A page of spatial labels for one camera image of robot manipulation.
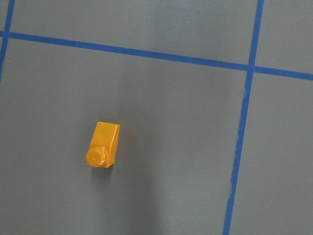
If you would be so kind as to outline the orange trapezoid block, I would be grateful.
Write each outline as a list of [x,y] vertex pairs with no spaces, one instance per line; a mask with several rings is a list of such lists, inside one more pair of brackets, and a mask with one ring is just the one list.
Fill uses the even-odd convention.
[[97,122],[89,150],[86,153],[86,161],[89,166],[109,168],[114,164],[119,130],[119,124]]

